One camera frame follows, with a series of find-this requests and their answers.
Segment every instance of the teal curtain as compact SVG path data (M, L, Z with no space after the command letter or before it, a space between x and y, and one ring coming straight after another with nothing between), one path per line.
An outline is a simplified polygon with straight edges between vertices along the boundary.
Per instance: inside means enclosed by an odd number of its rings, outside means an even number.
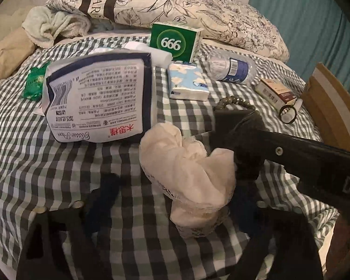
M305 81L323 62L350 93L350 22L334 0L250 0L279 29Z

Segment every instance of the green 999 box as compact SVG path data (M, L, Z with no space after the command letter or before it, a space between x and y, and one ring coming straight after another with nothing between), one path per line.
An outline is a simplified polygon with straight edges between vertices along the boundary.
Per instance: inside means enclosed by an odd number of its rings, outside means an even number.
M203 30L174 22L154 23L150 46L168 51L174 61L193 63L201 45Z

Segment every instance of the beaded bracelet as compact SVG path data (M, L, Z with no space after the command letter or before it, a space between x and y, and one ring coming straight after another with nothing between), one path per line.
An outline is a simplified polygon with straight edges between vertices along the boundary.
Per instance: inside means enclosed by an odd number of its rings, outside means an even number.
M224 109L228 104L240 105L252 111L256 110L255 106L251 105L249 102L245 101L244 99L236 96L229 96L229 97L222 98L217 104L217 106L215 107L215 109Z

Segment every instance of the cream fabric scrunchie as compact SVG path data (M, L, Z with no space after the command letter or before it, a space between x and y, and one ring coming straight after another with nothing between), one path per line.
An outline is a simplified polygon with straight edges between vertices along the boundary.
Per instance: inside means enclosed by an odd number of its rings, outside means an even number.
M159 123L140 142L140 164L150 181L173 200L170 219L183 237L208 235L223 222L221 210L235 189L234 153L183 138L170 123Z

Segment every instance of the gingham fabric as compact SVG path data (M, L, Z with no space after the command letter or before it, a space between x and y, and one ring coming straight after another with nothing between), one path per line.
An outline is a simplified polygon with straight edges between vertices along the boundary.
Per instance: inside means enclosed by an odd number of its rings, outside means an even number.
M69 207L99 187L101 174L109 173L121 176L126 186L111 209L111 218L102 224L94 238L115 280L216 279L230 273L246 246L247 236L230 219L208 237L181 238L169 220L171 201L142 175L138 144L58 143L46 119L33 114L36 103L21 97L30 68L83 56L97 47L120 47L128 41L148 42L148 38L87 38L37 50L16 74L0 81L0 260L14 269L34 208ZM203 69L212 49L202 45L197 63ZM295 92L301 91L304 83L293 72L271 61L252 58L258 76L279 78ZM170 100L165 69L156 68L155 76L158 121L172 122L184 135L211 131L212 107L222 97L238 95L257 107L270 131L320 140L304 108L294 124L282 124L275 110L250 86L207 78L209 101ZM314 227L314 237L320 246L335 223L337 211L300 194L297 182L282 166L266 161L257 186L263 200L272 207L288 210L301 207ZM272 259L272 255L266 258L260 277L265 277Z

